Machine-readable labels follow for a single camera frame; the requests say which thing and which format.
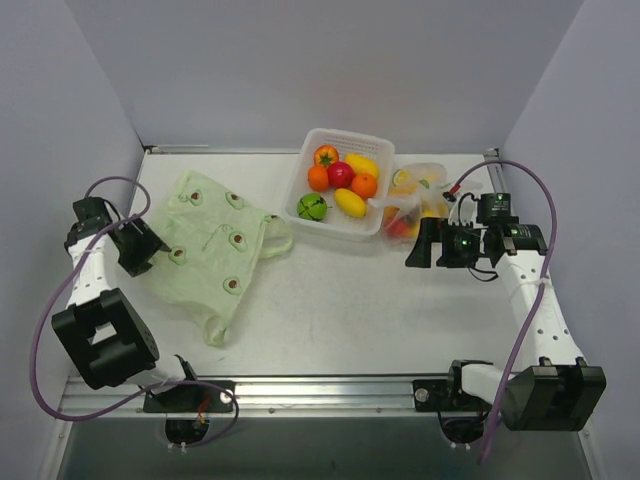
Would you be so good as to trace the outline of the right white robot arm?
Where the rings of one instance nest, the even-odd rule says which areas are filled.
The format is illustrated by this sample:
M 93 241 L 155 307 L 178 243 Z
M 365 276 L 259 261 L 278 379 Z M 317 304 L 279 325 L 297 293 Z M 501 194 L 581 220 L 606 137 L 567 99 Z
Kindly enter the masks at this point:
M 551 248 L 536 225 L 511 213 L 507 193 L 483 194 L 474 221 L 424 218 L 405 264 L 471 269 L 490 262 L 520 323 L 516 354 L 524 362 L 499 370 L 480 360 L 455 360 L 443 385 L 443 402 L 465 409 L 475 402 L 498 408 L 512 431 L 579 431 L 606 388 L 602 368 L 591 366 L 569 333 L 546 260 Z

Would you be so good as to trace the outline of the red fake apple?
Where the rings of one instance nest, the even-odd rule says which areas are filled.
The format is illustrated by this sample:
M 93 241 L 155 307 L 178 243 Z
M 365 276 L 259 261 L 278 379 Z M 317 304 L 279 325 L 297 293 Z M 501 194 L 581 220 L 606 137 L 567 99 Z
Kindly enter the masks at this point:
M 335 189 L 348 188 L 355 176 L 352 168 L 345 162 L 337 162 L 327 168 L 330 186 Z

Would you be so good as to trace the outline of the green fake fruit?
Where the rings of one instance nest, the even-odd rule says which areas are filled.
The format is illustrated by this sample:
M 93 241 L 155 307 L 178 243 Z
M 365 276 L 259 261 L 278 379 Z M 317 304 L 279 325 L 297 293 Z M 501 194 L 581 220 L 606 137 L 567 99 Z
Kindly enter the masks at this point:
M 315 222 L 322 221 L 328 209 L 326 200 L 318 193 L 309 193 L 302 196 L 296 207 L 299 218 Z

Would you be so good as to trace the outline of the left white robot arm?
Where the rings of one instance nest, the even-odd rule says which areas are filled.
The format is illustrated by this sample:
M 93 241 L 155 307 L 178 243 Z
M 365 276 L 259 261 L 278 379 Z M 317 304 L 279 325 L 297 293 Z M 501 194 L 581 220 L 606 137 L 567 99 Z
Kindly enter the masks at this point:
M 111 202 L 89 196 L 73 204 L 77 221 L 64 243 L 76 273 L 66 308 L 52 316 L 52 328 L 73 365 L 92 389 L 135 384 L 166 391 L 180 411 L 196 408 L 202 386 L 178 355 L 163 358 L 149 327 L 116 286 L 115 268 L 137 277 L 151 259 L 171 249 L 142 219 L 101 234 L 119 219 Z

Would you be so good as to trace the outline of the green avocado print plastic bag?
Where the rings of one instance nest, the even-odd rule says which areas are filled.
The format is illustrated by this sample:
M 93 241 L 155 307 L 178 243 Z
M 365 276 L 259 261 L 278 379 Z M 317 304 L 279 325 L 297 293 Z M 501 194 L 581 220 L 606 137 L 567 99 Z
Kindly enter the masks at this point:
M 151 219 L 169 247 L 144 275 L 150 290 L 183 307 L 206 344 L 221 347 L 260 260 L 291 250 L 280 216 L 208 176 L 186 170 Z

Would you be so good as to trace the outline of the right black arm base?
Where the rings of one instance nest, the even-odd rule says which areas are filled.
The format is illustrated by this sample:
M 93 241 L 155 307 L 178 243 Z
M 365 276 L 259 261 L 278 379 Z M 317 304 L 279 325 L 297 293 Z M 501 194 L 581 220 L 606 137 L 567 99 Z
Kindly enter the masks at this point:
M 462 368 L 467 365 L 489 365 L 479 360 L 454 360 L 446 374 L 427 375 L 412 381 L 414 410 L 419 413 L 477 413 L 490 411 L 491 406 L 480 397 L 462 389 Z

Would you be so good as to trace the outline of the yellow fake mango front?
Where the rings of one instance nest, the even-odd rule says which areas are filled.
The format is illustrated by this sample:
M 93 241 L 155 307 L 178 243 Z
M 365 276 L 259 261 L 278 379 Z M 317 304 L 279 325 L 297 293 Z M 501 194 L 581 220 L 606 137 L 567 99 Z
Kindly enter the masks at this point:
M 367 214 L 366 202 L 349 189 L 336 189 L 334 192 L 334 200 L 339 209 L 350 217 L 364 218 Z

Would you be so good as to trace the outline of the orange fake orange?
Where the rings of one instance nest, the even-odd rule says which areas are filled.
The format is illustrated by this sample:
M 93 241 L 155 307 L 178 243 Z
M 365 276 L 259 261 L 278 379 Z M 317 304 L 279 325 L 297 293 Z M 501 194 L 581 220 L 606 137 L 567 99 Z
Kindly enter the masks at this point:
M 372 198 L 378 190 L 377 179 L 368 173 L 356 174 L 350 184 L 350 190 L 363 200 Z
M 324 192 L 329 189 L 330 182 L 327 169 L 321 165 L 312 166 L 307 172 L 309 187 L 315 192 Z

